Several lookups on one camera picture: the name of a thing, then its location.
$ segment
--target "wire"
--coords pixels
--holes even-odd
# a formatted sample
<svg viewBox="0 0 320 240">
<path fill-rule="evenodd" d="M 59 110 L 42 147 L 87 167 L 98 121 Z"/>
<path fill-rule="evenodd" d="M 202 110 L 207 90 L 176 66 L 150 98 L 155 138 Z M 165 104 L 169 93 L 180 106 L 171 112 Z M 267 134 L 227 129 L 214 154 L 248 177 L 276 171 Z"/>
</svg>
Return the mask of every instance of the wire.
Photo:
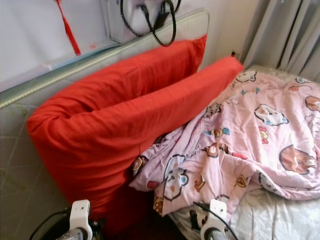
<svg viewBox="0 0 320 240">
<path fill-rule="evenodd" d="M 151 22 L 150 22 L 150 19 L 149 19 L 149 12 L 148 12 L 148 9 L 147 9 L 147 6 L 142 4 L 140 5 L 140 8 L 141 10 L 143 11 L 143 14 L 145 16 L 145 20 L 146 20 L 146 23 L 148 24 L 148 27 L 150 29 L 150 31 L 152 32 L 152 35 L 154 36 L 155 40 L 158 42 L 158 44 L 160 44 L 161 46 L 163 47 L 169 47 L 174 41 L 175 41 L 175 38 L 176 38 L 176 33 L 177 33 L 177 26 L 176 26 L 176 16 L 175 16 L 175 7 L 172 3 L 171 0 L 164 0 L 163 1 L 164 3 L 167 3 L 170 7 L 170 13 L 171 13 L 171 16 L 172 16 L 172 24 L 173 24 L 173 33 L 172 33 L 172 38 L 170 40 L 169 43 L 164 43 L 162 42 L 157 34 L 156 34 L 156 30 L 154 27 L 152 27 L 151 25 Z"/>
<path fill-rule="evenodd" d="M 175 17 L 175 12 L 177 12 L 177 10 L 179 9 L 180 4 L 181 4 L 181 0 L 178 0 L 176 8 L 174 7 L 174 5 L 173 5 L 171 0 L 163 0 L 161 8 L 165 8 L 166 3 L 169 5 L 170 14 L 172 16 L 172 23 L 173 23 L 173 33 L 172 33 L 172 38 L 171 38 L 169 43 L 164 43 L 157 37 L 156 30 L 150 23 L 149 12 L 148 12 L 147 6 L 144 5 L 144 4 L 139 6 L 141 8 L 143 14 L 144 14 L 144 17 L 146 19 L 146 22 L 147 22 L 147 25 L 149 27 L 150 32 L 154 36 L 155 40 L 163 47 L 169 47 L 174 42 L 174 40 L 176 38 L 176 17 Z M 124 15 L 124 0 L 120 0 L 120 15 L 121 15 L 121 18 L 123 20 L 124 25 L 130 30 L 130 32 L 132 32 L 136 37 L 142 37 L 143 36 L 143 34 L 140 34 L 140 33 L 137 33 L 136 31 L 134 31 L 131 28 L 131 26 L 129 25 L 129 23 L 127 22 L 126 17 Z"/>
<path fill-rule="evenodd" d="M 212 215 L 214 215 L 216 218 L 218 218 L 221 222 L 223 222 L 223 224 L 230 230 L 231 234 L 233 235 L 235 240 L 239 240 L 239 238 L 237 237 L 237 235 L 235 234 L 235 232 L 233 231 L 233 229 L 230 227 L 230 225 L 223 220 L 219 215 L 217 215 L 216 213 L 214 213 L 213 211 L 211 211 L 209 208 L 203 206 L 202 204 L 198 203 L 198 202 L 193 202 L 195 205 L 197 205 L 198 207 L 202 208 L 203 210 L 205 210 L 206 212 L 211 213 Z"/>
<path fill-rule="evenodd" d="M 50 216 L 48 216 L 42 223 L 40 223 L 40 225 L 33 231 L 33 233 L 31 234 L 29 240 L 32 240 L 34 238 L 34 236 L 36 235 L 36 233 L 39 231 L 39 229 L 52 217 L 56 216 L 56 215 L 68 215 L 71 212 L 71 207 L 68 207 L 67 209 L 63 210 L 63 211 L 57 211 L 55 213 L 52 213 Z"/>
</svg>

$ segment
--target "headboard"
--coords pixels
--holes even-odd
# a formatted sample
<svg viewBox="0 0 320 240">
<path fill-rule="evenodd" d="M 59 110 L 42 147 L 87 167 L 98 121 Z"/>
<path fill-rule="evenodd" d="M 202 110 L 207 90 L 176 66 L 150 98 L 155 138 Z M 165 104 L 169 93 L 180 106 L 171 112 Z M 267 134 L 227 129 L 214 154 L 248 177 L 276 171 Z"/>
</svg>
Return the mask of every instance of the headboard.
<svg viewBox="0 0 320 240">
<path fill-rule="evenodd" d="M 209 14 L 198 10 L 177 20 L 176 40 L 208 31 Z M 172 26 L 159 30 L 169 39 Z M 25 239 L 50 213 L 67 203 L 39 158 L 26 130 L 28 117 L 63 88 L 113 63 L 158 47 L 151 34 L 34 78 L 1 93 L 1 237 Z"/>
</svg>

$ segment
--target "blanket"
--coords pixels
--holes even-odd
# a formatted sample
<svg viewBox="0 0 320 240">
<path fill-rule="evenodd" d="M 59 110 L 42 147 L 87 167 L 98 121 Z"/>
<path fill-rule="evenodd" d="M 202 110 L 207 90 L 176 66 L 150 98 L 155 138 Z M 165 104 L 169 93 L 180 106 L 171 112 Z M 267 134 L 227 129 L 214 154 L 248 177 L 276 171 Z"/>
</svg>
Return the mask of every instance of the blanket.
<svg viewBox="0 0 320 240">
<path fill-rule="evenodd" d="M 153 208 L 163 216 L 217 199 L 226 203 L 229 221 L 250 190 L 319 198 L 319 159 L 320 86 L 246 71 L 197 117 L 143 152 L 130 186 L 154 190 Z"/>
</svg>

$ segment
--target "white curtain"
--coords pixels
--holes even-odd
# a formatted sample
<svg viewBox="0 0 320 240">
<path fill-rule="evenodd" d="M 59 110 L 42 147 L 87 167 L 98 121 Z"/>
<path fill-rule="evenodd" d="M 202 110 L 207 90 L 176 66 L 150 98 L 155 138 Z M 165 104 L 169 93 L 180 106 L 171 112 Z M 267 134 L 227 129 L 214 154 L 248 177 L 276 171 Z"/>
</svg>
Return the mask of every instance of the white curtain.
<svg viewBox="0 0 320 240">
<path fill-rule="evenodd" d="M 320 82 L 320 0 L 270 0 L 243 64 Z"/>
</svg>

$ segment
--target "red pillowcase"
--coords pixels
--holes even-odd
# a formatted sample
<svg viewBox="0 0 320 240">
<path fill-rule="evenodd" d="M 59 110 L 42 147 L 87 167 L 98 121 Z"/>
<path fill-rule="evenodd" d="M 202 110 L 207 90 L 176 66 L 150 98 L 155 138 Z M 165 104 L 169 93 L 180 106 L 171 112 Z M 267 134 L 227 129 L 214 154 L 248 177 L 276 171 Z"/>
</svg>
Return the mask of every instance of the red pillowcase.
<svg viewBox="0 0 320 240">
<path fill-rule="evenodd" d="M 50 98 L 28 120 L 66 199 L 90 200 L 91 217 L 106 218 L 108 236 L 152 209 L 149 193 L 128 187 L 135 157 L 194 118 L 243 69 L 226 58 L 194 74 L 205 41 L 176 42 L 107 67 Z"/>
<path fill-rule="evenodd" d="M 106 218 L 109 236 L 153 204 L 150 193 L 128 187 L 129 166 L 158 133 L 148 133 L 143 115 L 126 124 L 135 115 L 127 103 L 150 96 L 139 108 L 152 105 L 158 101 L 153 92 L 196 73 L 205 44 L 206 36 L 175 42 L 106 67 L 62 90 L 29 118 L 29 134 L 66 199 L 89 199 L 91 216 Z"/>
</svg>

